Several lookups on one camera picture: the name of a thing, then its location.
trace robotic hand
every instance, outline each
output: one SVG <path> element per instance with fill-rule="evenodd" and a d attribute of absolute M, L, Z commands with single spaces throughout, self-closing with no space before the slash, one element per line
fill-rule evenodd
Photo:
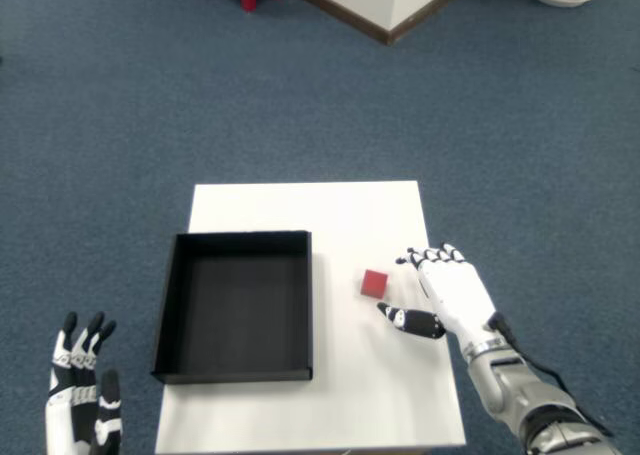
<path fill-rule="evenodd" d="M 605 436 L 608 430 L 576 405 L 562 379 L 521 352 L 459 250 L 445 243 L 407 252 L 396 262 L 416 268 L 435 314 L 385 303 L 378 308 L 407 333 L 430 338 L 454 333 L 485 410 L 509 427 L 528 455 L 620 455 Z M 540 380 L 529 366 L 554 376 L 560 388 Z"/>
<path fill-rule="evenodd" d="M 71 345 L 77 316 L 67 315 L 56 339 L 51 367 L 49 400 L 45 409 L 49 455 L 117 455 L 120 450 L 120 386 L 115 370 L 102 376 L 96 396 L 96 358 L 115 322 L 104 327 L 98 313 Z"/>

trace red cube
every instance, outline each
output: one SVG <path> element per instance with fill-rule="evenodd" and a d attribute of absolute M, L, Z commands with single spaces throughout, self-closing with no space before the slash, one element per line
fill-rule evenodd
<path fill-rule="evenodd" d="M 368 295 L 373 298 L 384 297 L 384 289 L 387 287 L 386 273 L 375 272 L 373 270 L 367 270 L 364 272 L 364 279 L 362 280 L 362 288 L 360 293 L 362 295 Z"/>

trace robot wrist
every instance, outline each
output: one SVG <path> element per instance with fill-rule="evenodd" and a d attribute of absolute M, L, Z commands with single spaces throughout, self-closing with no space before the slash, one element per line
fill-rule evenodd
<path fill-rule="evenodd" d="M 484 353 L 496 350 L 506 350 L 509 348 L 511 348 L 511 346 L 507 343 L 504 337 L 496 333 L 494 338 L 490 338 L 475 345 L 467 345 L 467 347 L 462 351 L 462 357 L 465 359 L 467 364 L 470 364 L 475 358 Z"/>

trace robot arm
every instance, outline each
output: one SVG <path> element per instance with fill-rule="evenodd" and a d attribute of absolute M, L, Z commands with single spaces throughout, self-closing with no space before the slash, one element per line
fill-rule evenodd
<path fill-rule="evenodd" d="M 531 370 L 530 365 L 545 367 L 518 349 L 475 267 L 460 251 L 448 244 L 422 252 L 409 249 L 397 263 L 417 269 L 435 314 L 383 303 L 380 310 L 408 333 L 439 338 L 444 329 L 453 332 L 484 408 L 509 427 L 527 454 L 620 455 L 603 433 L 606 429 L 577 407 L 561 380 L 559 388 Z"/>

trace black fingertip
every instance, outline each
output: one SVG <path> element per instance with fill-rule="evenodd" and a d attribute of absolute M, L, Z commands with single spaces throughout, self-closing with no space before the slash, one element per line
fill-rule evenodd
<path fill-rule="evenodd" d="M 107 370 L 102 374 L 101 395 L 108 403 L 120 400 L 120 381 L 118 372 L 113 369 Z"/>
<path fill-rule="evenodd" d="M 116 326 L 117 324 L 115 320 L 111 320 L 104 327 L 102 327 L 102 330 L 100 330 L 100 340 L 104 342 L 107 338 L 109 338 L 113 331 L 116 329 Z"/>
<path fill-rule="evenodd" d="M 89 323 L 89 326 L 87 327 L 87 332 L 89 332 L 89 338 L 91 338 L 91 336 L 94 333 L 100 330 L 100 325 L 102 325 L 103 321 L 104 321 L 104 312 L 96 313 L 95 316 L 93 317 L 93 320 L 91 320 L 91 323 Z"/>
<path fill-rule="evenodd" d="M 62 325 L 62 331 L 69 335 L 76 328 L 78 324 L 78 314 L 76 312 L 69 312 L 67 314 L 67 318 L 64 320 L 64 325 Z"/>

